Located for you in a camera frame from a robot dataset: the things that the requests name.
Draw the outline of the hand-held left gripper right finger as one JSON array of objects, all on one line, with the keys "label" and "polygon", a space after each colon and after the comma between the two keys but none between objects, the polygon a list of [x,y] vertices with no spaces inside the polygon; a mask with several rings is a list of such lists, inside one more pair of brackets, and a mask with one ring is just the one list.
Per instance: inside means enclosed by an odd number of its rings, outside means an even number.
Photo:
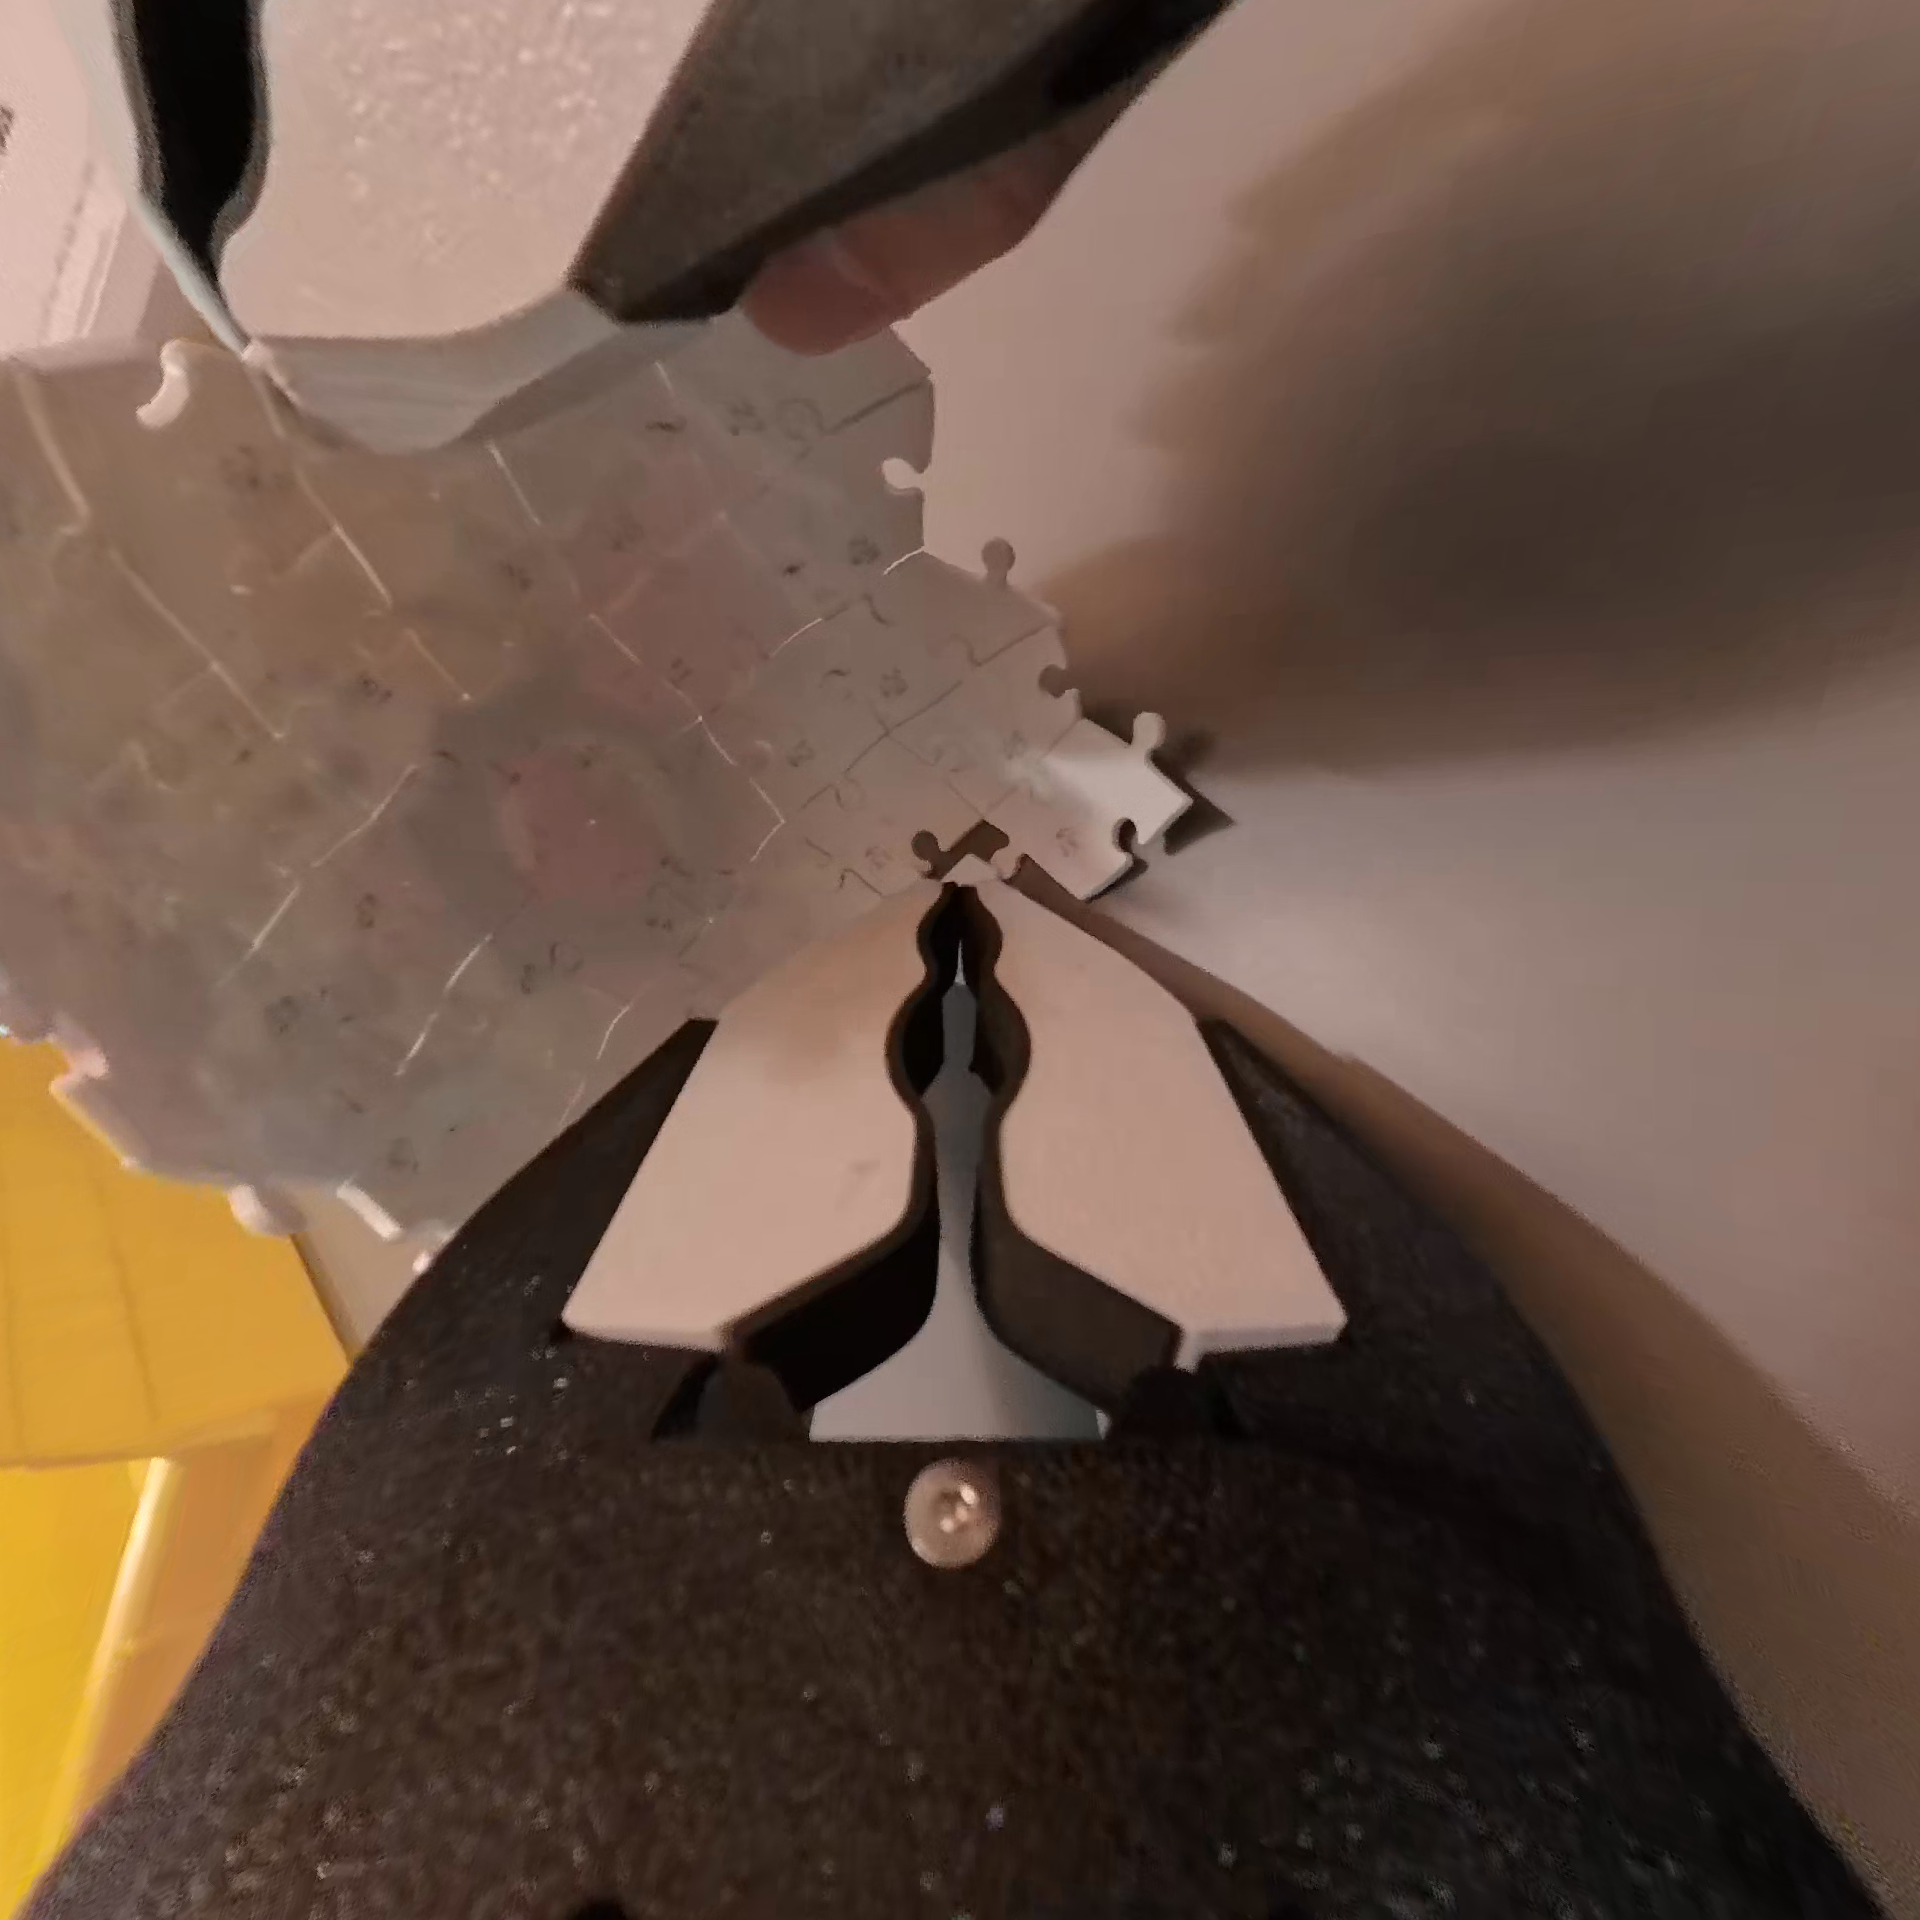
[{"label": "hand-held left gripper right finger", "polygon": [[993,1335],[1102,1413],[1145,1376],[1334,1346],[1336,1298],[1203,1024],[1002,880],[955,889],[992,1093],[972,1288]]}]

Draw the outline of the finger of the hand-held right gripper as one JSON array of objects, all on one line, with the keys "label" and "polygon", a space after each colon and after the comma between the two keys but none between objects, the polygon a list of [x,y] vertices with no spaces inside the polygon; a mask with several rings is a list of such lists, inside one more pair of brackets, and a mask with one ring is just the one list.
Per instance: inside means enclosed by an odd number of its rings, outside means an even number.
[{"label": "finger of the hand-held right gripper", "polygon": [[249,2],[53,2],[127,215],[207,338],[248,349],[215,265],[215,228],[253,160]]},{"label": "finger of the hand-held right gripper", "polygon": [[709,2],[261,2],[215,280],[320,432],[432,453],[614,338],[576,256]]}]

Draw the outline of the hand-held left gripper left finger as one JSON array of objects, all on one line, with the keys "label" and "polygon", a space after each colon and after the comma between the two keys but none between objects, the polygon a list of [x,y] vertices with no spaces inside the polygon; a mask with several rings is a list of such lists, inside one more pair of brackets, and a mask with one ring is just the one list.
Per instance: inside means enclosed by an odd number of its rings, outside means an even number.
[{"label": "hand-held left gripper left finger", "polygon": [[758,1367],[798,1411],[899,1355],[937,1288],[955,887],[803,945],[715,1021],[581,1282],[569,1332]]}]

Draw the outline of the white puzzle piece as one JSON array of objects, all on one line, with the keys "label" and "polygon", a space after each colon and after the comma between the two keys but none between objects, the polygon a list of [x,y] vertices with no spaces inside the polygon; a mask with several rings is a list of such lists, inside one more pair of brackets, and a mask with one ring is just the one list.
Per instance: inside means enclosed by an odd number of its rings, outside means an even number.
[{"label": "white puzzle piece", "polygon": [[1164,838],[1191,794],[1164,773],[1164,713],[1141,710],[1118,739],[1077,716],[1054,748],[1026,759],[1010,794],[989,810],[1002,834],[993,874],[1013,883],[1033,865],[1072,899],[1097,899],[1133,873],[1141,849]]}]

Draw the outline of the partly built puzzle ball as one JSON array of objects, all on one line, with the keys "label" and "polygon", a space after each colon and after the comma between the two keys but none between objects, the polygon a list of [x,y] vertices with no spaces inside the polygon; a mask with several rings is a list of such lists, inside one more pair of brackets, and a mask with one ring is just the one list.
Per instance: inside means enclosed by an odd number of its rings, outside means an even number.
[{"label": "partly built puzzle ball", "polygon": [[236,355],[3,362],[3,1033],[124,1163],[450,1231],[1084,716],[931,374],[751,323],[380,456]]}]

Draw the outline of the person's right hand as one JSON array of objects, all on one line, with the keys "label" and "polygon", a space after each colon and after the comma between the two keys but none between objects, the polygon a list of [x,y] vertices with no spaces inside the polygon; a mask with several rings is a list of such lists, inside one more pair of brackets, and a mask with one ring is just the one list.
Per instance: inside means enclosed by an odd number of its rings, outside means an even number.
[{"label": "person's right hand", "polygon": [[1084,154],[1045,136],[870,207],[757,271],[740,311],[795,355],[873,338],[1013,253]]}]

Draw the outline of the yellow plastic bin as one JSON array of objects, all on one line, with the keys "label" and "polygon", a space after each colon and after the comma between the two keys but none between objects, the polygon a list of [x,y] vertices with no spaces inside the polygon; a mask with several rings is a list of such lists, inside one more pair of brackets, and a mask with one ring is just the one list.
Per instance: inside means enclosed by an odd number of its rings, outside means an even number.
[{"label": "yellow plastic bin", "polygon": [[3,1041],[3,1913],[206,1652],[350,1356],[291,1242],[136,1173]]}]

